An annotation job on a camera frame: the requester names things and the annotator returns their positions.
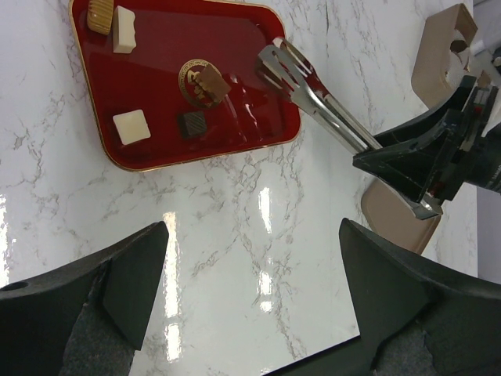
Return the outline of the brown rectangular chocolate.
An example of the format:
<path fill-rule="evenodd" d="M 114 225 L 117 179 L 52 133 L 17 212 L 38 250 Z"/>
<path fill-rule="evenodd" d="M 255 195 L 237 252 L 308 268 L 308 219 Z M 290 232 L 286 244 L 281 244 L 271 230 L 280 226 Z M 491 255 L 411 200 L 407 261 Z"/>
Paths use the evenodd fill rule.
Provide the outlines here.
<path fill-rule="evenodd" d="M 211 66 L 207 65 L 197 76 L 196 83 L 214 103 L 220 103 L 229 94 L 231 87 Z"/>

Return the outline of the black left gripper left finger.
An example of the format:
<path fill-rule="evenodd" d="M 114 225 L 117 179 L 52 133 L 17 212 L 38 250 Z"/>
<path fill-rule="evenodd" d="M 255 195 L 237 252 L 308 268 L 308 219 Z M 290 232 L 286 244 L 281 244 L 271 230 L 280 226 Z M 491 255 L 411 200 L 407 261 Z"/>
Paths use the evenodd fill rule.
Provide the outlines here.
<path fill-rule="evenodd" d="M 3 375 L 127 375 L 168 245 L 164 222 L 1 289 Z"/>

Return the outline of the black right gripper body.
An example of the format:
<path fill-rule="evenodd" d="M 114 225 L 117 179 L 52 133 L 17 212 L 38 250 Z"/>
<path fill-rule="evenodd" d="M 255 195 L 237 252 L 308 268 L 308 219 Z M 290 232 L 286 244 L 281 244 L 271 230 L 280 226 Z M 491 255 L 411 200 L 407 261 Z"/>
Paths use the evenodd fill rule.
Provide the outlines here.
<path fill-rule="evenodd" d="M 495 119 L 495 106 L 500 103 L 500 90 L 495 85 L 476 84 L 462 110 L 448 110 L 444 117 L 465 117 L 470 133 L 461 148 L 470 152 L 469 183 L 500 192 L 500 121 Z M 430 194 L 425 199 L 434 199 Z"/>

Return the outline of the metal tongs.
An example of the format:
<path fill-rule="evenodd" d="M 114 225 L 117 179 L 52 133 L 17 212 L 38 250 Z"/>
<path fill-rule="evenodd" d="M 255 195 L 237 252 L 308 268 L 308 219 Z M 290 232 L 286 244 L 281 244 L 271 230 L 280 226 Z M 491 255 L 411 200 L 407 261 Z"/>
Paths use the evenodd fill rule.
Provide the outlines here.
<path fill-rule="evenodd" d="M 352 155 L 382 147 L 329 92 L 308 59 L 285 38 L 274 38 L 259 52 L 255 70 L 266 85 L 316 120 Z"/>

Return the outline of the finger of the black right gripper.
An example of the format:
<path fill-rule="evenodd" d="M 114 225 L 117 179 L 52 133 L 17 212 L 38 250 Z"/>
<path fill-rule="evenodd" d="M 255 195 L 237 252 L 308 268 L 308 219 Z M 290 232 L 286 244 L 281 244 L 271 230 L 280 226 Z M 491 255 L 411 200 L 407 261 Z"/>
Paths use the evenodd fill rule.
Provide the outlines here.
<path fill-rule="evenodd" d="M 383 147 L 403 143 L 423 135 L 432 129 L 448 110 L 462 110 L 476 84 L 476 77 L 464 76 L 456 91 L 443 103 L 406 123 L 375 135 L 376 141 Z"/>
<path fill-rule="evenodd" d="M 470 174 L 470 152 L 461 148 L 469 133 L 466 117 L 443 117 L 421 136 L 354 156 L 353 166 L 413 202 L 427 193 L 450 201 Z"/>

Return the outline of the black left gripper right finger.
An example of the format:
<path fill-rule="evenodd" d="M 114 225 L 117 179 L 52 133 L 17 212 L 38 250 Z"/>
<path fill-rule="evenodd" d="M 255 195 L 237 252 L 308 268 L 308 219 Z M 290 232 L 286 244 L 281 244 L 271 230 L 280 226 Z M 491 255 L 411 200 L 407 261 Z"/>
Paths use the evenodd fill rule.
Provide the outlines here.
<path fill-rule="evenodd" d="M 339 240 L 359 334 L 279 375 L 497 375 L 500 286 L 344 219 Z"/>

